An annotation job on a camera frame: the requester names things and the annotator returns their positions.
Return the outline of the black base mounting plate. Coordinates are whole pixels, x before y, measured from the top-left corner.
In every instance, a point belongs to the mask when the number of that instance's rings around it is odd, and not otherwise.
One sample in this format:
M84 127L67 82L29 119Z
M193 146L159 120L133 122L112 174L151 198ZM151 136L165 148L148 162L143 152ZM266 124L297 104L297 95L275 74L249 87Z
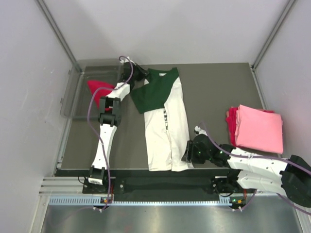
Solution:
M202 190L208 194L238 193L245 189L229 179L228 168L195 168L181 172L112 169L111 194L134 190Z

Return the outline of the white and green t-shirt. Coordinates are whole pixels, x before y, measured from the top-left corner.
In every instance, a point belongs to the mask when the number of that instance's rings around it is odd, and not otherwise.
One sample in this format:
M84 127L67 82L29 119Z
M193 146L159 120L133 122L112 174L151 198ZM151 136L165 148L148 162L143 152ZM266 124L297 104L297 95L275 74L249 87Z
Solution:
M148 169L192 169L192 163L182 161L190 134L178 69L148 69L143 86L130 95L138 112L144 115Z

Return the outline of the right aluminium frame post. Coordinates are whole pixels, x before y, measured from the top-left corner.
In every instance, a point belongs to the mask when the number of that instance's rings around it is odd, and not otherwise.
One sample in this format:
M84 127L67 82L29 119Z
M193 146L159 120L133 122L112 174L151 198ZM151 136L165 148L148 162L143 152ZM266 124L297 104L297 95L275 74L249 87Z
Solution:
M262 59L264 58L266 52L268 51L269 47L273 43L274 39L276 38L278 32L280 31L282 25L284 24L286 18L296 5L297 0L288 0L282 9L280 15L277 18L276 23L273 25L271 31L269 32L267 38L265 39L258 55L256 56L253 64L250 66L251 71L255 72L258 66L260 65Z

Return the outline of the aluminium frame post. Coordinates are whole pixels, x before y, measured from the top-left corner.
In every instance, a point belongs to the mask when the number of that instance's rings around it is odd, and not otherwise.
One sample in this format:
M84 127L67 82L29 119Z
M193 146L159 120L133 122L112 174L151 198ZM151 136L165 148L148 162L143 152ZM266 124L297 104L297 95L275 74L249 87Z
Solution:
M278 32L280 31L282 25L284 24L286 18L296 5L297 0L288 0L282 9L280 15L277 18L276 23L273 25L271 31L269 32L267 38L265 39L258 55L256 56L253 64L250 66L251 71L255 72L258 66L260 65L262 59L264 58L266 52L268 51L269 47L273 43L274 39L276 38Z
M61 30L59 29L52 13L50 12L47 4L45 3L44 0L35 0L35 3L37 4L37 6L39 7L40 11L42 12L42 14L44 15L47 23L49 24L50 28L52 29L54 35L56 36L58 42L60 43L62 49L64 50L65 54L67 55L67 57L69 58L71 64L73 65L73 67L79 71L82 72L81 67L79 66L75 56L73 55L67 41L65 40L65 37L63 36Z

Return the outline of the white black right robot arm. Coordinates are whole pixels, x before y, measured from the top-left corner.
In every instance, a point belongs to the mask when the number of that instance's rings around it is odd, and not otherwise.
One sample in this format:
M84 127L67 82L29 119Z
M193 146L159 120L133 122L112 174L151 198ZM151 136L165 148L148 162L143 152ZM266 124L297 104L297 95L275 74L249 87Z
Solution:
M300 156L289 159L251 153L229 144L216 144L201 133L187 142L183 162L229 168L227 187L232 192L258 189L286 196L303 207L311 206L311 167Z

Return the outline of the left aluminium frame post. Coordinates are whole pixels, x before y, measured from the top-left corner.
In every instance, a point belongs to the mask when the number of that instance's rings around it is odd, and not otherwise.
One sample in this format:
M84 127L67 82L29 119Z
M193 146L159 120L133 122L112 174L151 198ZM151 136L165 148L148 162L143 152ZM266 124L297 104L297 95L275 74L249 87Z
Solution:
M47 4L45 3L44 0L35 0L35 3L37 4L37 6L39 7L40 11L42 12L42 14L44 15L47 23L49 24L50 28L52 29L54 35L56 36L58 42L60 43L62 49L64 50L65 54L67 55L67 57L69 58L71 64L73 65L73 67L79 71L82 72L81 67L79 66L75 56L73 55L67 41L65 40L65 37L63 36L61 30L59 29L52 13L50 12Z

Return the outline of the pink t-shirt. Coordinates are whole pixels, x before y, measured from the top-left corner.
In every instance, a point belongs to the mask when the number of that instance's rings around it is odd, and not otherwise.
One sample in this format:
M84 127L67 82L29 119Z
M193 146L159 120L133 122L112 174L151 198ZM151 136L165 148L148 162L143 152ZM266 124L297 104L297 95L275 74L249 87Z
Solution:
M282 154L282 124L280 114L240 105L236 114L236 146Z

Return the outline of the clear grey plastic bin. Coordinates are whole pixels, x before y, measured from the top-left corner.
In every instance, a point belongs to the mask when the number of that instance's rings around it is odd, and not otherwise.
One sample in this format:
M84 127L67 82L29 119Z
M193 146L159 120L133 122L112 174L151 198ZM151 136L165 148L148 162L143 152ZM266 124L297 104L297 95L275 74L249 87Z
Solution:
M121 72L122 64L117 58L78 60L70 70L69 81L62 100L61 116L86 120L92 98L87 82L96 80L116 85Z

